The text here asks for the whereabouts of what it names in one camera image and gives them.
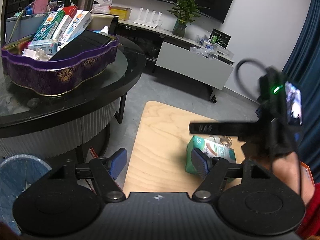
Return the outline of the person right hand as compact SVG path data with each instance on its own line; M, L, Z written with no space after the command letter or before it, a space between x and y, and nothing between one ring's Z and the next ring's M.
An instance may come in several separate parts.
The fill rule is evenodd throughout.
M319 204L319 185L312 184L301 169L296 152L284 157L269 157L255 153L246 153L247 159L253 159L271 171L278 179L299 194L305 205Z

